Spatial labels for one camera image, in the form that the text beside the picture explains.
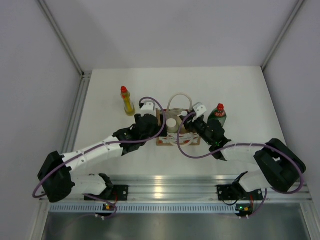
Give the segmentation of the green dish soap bottle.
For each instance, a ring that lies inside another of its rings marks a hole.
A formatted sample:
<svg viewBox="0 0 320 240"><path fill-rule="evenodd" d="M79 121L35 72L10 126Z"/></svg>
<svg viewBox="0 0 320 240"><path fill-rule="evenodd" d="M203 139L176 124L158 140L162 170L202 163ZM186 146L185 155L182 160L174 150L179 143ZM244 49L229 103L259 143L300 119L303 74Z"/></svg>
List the green dish soap bottle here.
<svg viewBox="0 0 320 240"><path fill-rule="evenodd" d="M225 107L222 103L219 103L217 107L210 113L208 121L211 120L218 120L221 123L222 127L225 125L225 122L227 120L227 114L225 111Z"/></svg>

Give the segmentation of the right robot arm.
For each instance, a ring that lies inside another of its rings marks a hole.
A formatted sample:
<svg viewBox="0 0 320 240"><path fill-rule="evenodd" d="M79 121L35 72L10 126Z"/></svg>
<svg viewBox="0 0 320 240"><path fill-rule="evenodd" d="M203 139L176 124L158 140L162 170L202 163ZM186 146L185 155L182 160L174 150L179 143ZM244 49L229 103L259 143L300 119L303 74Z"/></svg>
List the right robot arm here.
<svg viewBox="0 0 320 240"><path fill-rule="evenodd" d="M205 122L193 112L182 119L182 125L186 130L196 132L209 145L207 156L224 162L258 166L255 171L244 171L231 184L231 192L239 199L267 188L282 194L294 194L299 189L290 191L293 184L297 180L304 182L306 165L277 138L265 144L235 143L225 137L225 130L218 120Z"/></svg>

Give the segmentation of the cream pump lotion bottle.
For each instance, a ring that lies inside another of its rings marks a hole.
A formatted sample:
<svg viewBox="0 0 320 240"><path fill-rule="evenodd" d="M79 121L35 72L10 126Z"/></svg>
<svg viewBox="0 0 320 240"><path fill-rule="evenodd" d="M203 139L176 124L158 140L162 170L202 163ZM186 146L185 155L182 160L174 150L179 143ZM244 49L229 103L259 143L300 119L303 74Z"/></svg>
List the cream pump lotion bottle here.
<svg viewBox="0 0 320 240"><path fill-rule="evenodd" d="M186 110L183 110L181 113L179 113L177 115L178 119L177 119L177 123L178 123L178 128L180 129L180 133L181 134L186 134L188 133L188 130L185 128L185 125L182 123L182 121L184 120L184 118L188 115L188 112Z"/></svg>

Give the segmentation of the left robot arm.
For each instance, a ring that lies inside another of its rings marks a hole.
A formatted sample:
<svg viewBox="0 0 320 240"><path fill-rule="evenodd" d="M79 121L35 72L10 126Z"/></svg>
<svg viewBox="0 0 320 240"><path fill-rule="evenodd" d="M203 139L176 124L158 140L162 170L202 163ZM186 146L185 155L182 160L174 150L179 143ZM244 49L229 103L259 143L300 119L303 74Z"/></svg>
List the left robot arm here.
<svg viewBox="0 0 320 240"><path fill-rule="evenodd" d="M44 196L57 203L70 195L84 195L86 200L109 200L114 185L104 173L81 175L90 166L137 151L146 142L165 134L166 125L159 125L152 114L136 114L135 123L92 146L69 153L50 153L42 165L38 179Z"/></svg>

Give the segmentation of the yellow dish soap bottle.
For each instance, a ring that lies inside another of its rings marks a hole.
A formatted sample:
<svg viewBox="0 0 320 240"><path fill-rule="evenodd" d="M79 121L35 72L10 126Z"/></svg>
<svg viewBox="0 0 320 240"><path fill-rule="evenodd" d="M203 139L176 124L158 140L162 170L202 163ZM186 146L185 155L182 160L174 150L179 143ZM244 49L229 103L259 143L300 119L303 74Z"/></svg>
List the yellow dish soap bottle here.
<svg viewBox="0 0 320 240"><path fill-rule="evenodd" d="M131 100L131 93L125 86L121 86L120 88L120 96L123 100L124 111L128 116L134 116L136 111L134 104Z"/></svg>

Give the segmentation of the jute watermelon canvas bag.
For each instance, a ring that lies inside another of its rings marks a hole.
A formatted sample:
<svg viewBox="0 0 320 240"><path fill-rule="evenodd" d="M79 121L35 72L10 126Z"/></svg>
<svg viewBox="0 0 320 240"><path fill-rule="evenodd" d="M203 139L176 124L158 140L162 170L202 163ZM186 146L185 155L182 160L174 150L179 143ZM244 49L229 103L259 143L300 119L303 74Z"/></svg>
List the jute watermelon canvas bag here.
<svg viewBox="0 0 320 240"><path fill-rule="evenodd" d="M171 103L173 99L177 96L184 96L188 99L189 101L189 108L188 109L183 109L183 108L171 108ZM193 101L190 96L188 96L185 93L178 92L174 94L168 101L167 108L165 109L165 114L166 114L166 120L170 118L174 118L176 121L178 120L178 114L180 114L182 111L189 111L192 110L193 107ZM164 147L164 146L174 146L177 147L177 139L178 139L178 131L176 133L168 133L167 129L167 136L158 136L156 139L156 145L159 147ZM187 147L187 146L199 146L201 143L201 138L200 136L195 133L195 132L188 132L186 134L181 134L179 133L179 144L180 147Z"/></svg>

